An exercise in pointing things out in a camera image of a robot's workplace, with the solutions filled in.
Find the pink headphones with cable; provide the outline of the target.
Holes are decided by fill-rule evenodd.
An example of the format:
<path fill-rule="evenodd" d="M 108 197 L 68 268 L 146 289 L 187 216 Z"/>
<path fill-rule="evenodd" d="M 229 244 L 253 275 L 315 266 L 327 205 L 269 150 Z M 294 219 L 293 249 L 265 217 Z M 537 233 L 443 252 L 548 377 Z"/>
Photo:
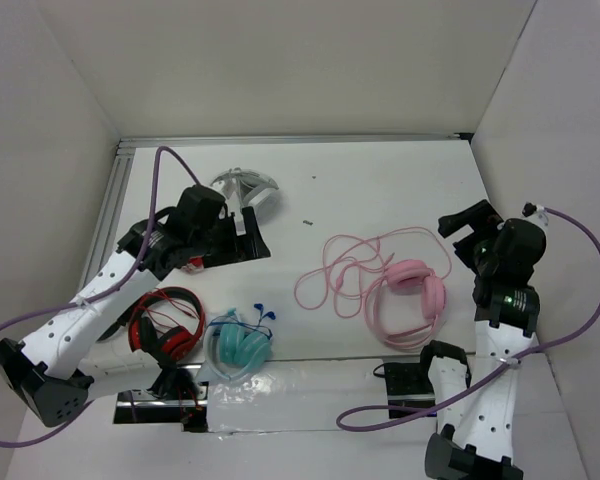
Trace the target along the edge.
<path fill-rule="evenodd" d="M 415 258 L 386 252 L 388 240 L 417 237 L 432 243 L 442 254 L 441 272 Z M 306 311 L 328 305 L 340 319 L 361 318 L 370 334 L 384 346 L 401 352 L 415 351 L 432 340 L 444 322 L 447 304 L 445 280 L 453 268 L 451 256 L 431 230 L 408 226 L 376 236 L 337 234 L 328 238 L 318 267 L 299 276 L 293 287 L 296 304 Z M 389 320 L 386 299 L 395 305 L 409 299 L 418 321 Z"/>

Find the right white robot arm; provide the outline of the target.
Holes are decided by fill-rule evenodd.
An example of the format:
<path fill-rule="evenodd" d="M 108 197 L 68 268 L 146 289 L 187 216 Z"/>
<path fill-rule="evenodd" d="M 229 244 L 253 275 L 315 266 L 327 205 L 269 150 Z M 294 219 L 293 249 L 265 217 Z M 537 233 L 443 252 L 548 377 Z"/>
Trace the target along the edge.
<path fill-rule="evenodd" d="M 420 355 L 416 379 L 434 392 L 437 427 L 425 454 L 431 479 L 520 479 L 514 463 L 512 424 L 520 360 L 536 339 L 540 299 L 529 283 L 546 251 L 548 217 L 526 204 L 519 218 L 504 220 L 486 201 L 438 221 L 456 256 L 475 275 L 473 357 L 457 346 L 432 341 Z"/>

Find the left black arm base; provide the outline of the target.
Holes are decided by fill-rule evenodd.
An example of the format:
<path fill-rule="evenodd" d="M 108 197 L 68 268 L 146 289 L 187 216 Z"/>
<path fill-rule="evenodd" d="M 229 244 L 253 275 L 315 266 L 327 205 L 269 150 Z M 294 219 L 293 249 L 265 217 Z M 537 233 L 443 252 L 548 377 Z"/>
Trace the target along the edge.
<path fill-rule="evenodd" d="M 152 419 L 179 423 L 190 433 L 208 431 L 208 383 L 196 383 L 189 369 L 163 369 L 147 392 L 156 403 L 150 407 Z"/>

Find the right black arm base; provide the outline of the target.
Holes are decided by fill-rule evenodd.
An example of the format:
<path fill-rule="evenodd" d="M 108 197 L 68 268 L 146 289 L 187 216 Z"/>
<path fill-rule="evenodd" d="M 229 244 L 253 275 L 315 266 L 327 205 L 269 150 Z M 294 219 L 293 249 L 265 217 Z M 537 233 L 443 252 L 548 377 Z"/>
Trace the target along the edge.
<path fill-rule="evenodd" d="M 435 404 L 433 386 L 418 363 L 386 362 L 372 374 L 384 380 L 391 406 L 426 409 Z"/>

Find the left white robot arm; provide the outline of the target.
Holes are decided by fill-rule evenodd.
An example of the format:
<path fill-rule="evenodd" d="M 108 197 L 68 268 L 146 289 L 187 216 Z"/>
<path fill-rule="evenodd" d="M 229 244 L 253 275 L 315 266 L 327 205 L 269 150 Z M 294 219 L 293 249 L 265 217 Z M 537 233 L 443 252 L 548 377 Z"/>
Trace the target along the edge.
<path fill-rule="evenodd" d="M 176 326 L 159 334 L 138 312 L 138 301 L 152 293 L 172 271 L 198 259 L 211 268 L 270 257 L 250 206 L 241 210 L 244 232 L 225 197 L 206 186 L 186 188 L 176 206 L 152 209 L 132 225 L 96 276 L 66 307 L 20 341 L 0 340 L 0 373 L 9 387 L 47 427 L 60 426 L 79 414 L 95 395 L 102 364 L 84 359 L 120 317 L 126 317 L 135 363 L 148 362 L 143 389 L 156 399 L 176 390 L 171 369 L 194 348 L 202 333 Z"/>

